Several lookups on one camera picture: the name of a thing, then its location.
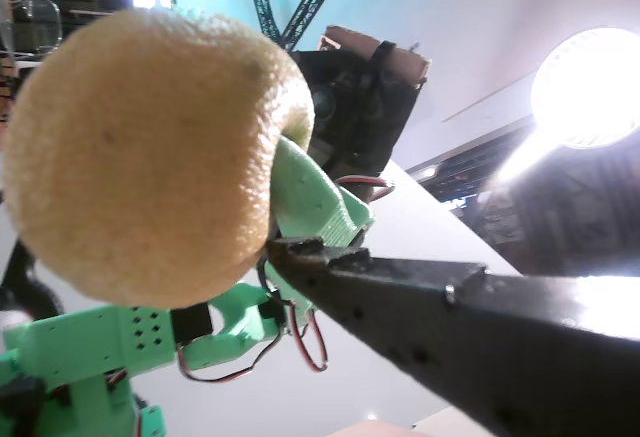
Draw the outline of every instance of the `red wire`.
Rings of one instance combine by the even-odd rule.
[[[309,326],[313,330],[314,334],[316,334],[316,338],[318,339],[318,345],[320,346],[320,357],[321,364],[316,364],[311,355],[309,355],[309,351],[307,347],[304,345],[302,341],[302,336],[300,335],[300,330],[298,329],[298,322],[296,320],[296,309],[295,307],[288,307],[289,310],[289,320],[291,323],[291,333],[293,334],[293,339],[296,341],[296,345],[298,346],[298,350],[302,354],[302,357],[307,362],[311,370],[314,372],[324,372],[327,370],[329,366],[329,357],[327,355],[327,347],[324,343],[324,338],[322,337],[322,333],[320,332],[320,327],[318,327],[318,322],[316,321],[316,314],[313,309],[309,309],[306,312],[307,321],[309,322]]]
[[[360,184],[360,185],[368,185],[371,187],[384,187],[383,190],[376,192],[373,195],[372,202],[381,199],[382,197],[389,195],[391,192],[395,190],[395,185],[393,182],[380,179],[378,177],[369,177],[366,175],[345,175],[344,177],[340,177],[335,180],[335,183],[338,185],[345,184]]]
[[[264,349],[262,349],[260,351],[260,353],[258,354],[256,359],[253,361],[253,364],[251,364],[249,367],[247,367],[245,369],[238,370],[238,371],[233,372],[231,374],[225,375],[224,377],[219,377],[217,379],[201,379],[200,377],[196,377],[193,373],[191,373],[191,371],[189,370],[189,367],[187,366],[187,360],[184,357],[184,346],[182,346],[182,345],[178,347],[177,352],[176,352],[177,355],[178,355],[178,368],[180,369],[180,373],[182,373],[182,375],[184,377],[186,377],[189,380],[193,380],[194,382],[203,382],[203,383],[206,383],[206,384],[223,384],[225,382],[230,382],[232,380],[237,379],[238,377],[242,377],[242,376],[245,376],[245,375],[251,373],[253,371],[253,369],[255,368],[255,366],[258,364],[258,362],[260,362],[260,360],[271,349],[273,349],[278,342],[280,342],[281,338],[282,338],[282,332],[278,331],[278,335],[276,336],[276,338],[273,339],[269,343],[269,345],[267,345]]]
[[[345,175],[335,180],[336,184],[369,184],[380,187],[391,187],[393,184],[385,179],[378,177],[367,177],[366,175]]]

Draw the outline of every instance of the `white wall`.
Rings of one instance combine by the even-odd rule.
[[[284,8],[298,0],[273,1]],[[574,33],[602,25],[638,30],[638,2],[327,0],[298,48],[314,48],[328,24],[404,46],[422,43],[421,52],[433,59],[430,81],[394,154],[409,168],[529,114],[529,84],[520,83],[495,105],[485,103],[442,122],[535,71],[553,47]]]

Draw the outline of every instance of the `ceiling light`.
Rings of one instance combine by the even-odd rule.
[[[424,182],[425,180],[429,180],[435,177],[437,173],[438,173],[438,166],[430,165],[429,167],[425,167],[424,169],[420,169],[412,173],[411,177],[413,177],[418,182]]]
[[[604,147],[640,127],[640,36],[600,28],[567,39],[536,74],[531,107],[538,128],[498,172],[499,181],[559,146]]]

